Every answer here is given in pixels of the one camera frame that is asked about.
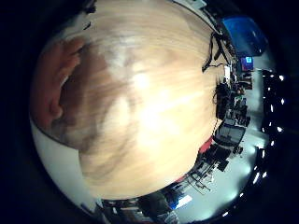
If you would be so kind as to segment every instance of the person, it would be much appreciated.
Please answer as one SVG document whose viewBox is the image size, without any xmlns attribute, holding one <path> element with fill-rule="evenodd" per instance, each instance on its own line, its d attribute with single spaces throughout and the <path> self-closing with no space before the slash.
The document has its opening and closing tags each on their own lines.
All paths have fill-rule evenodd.
<svg viewBox="0 0 299 224">
<path fill-rule="evenodd" d="M 82 37 L 57 41 L 38 58 L 30 92 L 30 115 L 43 131 L 64 113 L 59 105 L 62 87 L 80 64 L 78 51 L 83 45 Z"/>
</svg>

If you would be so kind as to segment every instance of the black background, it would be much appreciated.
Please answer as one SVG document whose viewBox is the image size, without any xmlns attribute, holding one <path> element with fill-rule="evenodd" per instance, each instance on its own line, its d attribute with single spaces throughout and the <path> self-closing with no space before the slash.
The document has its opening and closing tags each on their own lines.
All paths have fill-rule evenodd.
<svg viewBox="0 0 299 224">
<path fill-rule="evenodd" d="M 76 13 L 79 0 L 0 3 L 1 35 L 1 216 L 3 223 L 93 223 L 55 187 L 45 172 L 28 123 L 28 90 L 38 52 L 53 28 Z M 299 33 L 291 0 L 234 0 L 265 32 L 286 76 L 289 103 L 280 115 L 285 131 L 271 175 L 241 206 L 219 223 L 297 223 Z"/>
</svg>

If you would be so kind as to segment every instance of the cable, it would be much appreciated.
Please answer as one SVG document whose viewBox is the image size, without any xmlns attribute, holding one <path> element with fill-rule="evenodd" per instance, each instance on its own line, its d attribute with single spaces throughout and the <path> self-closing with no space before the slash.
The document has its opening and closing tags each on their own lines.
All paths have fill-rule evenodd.
<svg viewBox="0 0 299 224">
<path fill-rule="evenodd" d="M 203 194 L 202 192 L 200 192 L 190 181 L 189 181 L 189 177 L 187 177 L 187 181 L 188 181 L 188 183 L 198 192 L 198 193 L 200 193 L 201 195 L 205 195 L 205 194 Z"/>
<path fill-rule="evenodd" d="M 219 50 L 222 49 L 222 46 L 220 46 L 220 44 L 221 44 L 221 42 L 220 42 L 220 38 L 221 38 L 221 36 L 220 36 L 219 34 L 217 34 L 216 32 L 212 32 L 211 37 L 210 37 L 210 40 L 209 40 L 209 41 L 210 41 L 210 42 L 209 42 L 209 55 L 208 55 L 208 58 L 207 58 L 205 64 L 204 64 L 203 67 L 202 67 L 202 71 L 203 71 L 203 73 L 204 73 L 209 67 L 219 67 L 220 65 L 226 65 L 226 66 L 229 66 L 229 64 L 228 64 L 229 62 L 228 62 L 228 60 L 227 60 L 227 58 L 226 58 L 226 55 L 225 55 L 225 53 L 224 53 L 223 50 L 218 51 L 216 54 L 218 54 L 218 56 L 219 56 L 220 54 L 223 54 L 223 57 L 224 57 L 224 59 L 225 59 L 225 61 L 226 61 L 227 63 L 210 64 L 210 63 L 212 62 L 212 57 L 213 57 L 213 47 L 214 47 L 213 38 L 216 38 L 216 41 L 217 41 Z"/>
<path fill-rule="evenodd" d="M 214 129 L 213 129 L 212 135 L 214 135 L 214 132 L 215 132 L 215 129 L 216 129 L 217 123 L 218 123 L 218 119 L 216 119 L 216 123 L 215 123 Z"/>
</svg>

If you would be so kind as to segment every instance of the computer monitor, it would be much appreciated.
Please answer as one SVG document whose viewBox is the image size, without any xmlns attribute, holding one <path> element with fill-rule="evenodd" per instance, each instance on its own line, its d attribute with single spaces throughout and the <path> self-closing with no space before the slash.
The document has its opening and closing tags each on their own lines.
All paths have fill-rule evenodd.
<svg viewBox="0 0 299 224">
<path fill-rule="evenodd" d="M 241 61 L 241 66 L 242 66 L 243 72 L 253 70 L 253 58 L 252 57 L 241 58 L 240 61 Z"/>
</svg>

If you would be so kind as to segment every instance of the wooden surface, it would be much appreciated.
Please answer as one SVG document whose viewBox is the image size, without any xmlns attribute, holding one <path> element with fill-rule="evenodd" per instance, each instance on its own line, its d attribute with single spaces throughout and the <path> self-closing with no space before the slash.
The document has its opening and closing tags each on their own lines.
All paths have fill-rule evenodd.
<svg viewBox="0 0 299 224">
<path fill-rule="evenodd" d="M 163 0 L 96 5 L 80 65 L 62 88 L 64 113 L 46 133 L 79 150 L 93 196 L 134 198 L 193 167 L 216 123 L 224 69 L 202 73 L 211 30 L 187 9 Z"/>
</svg>

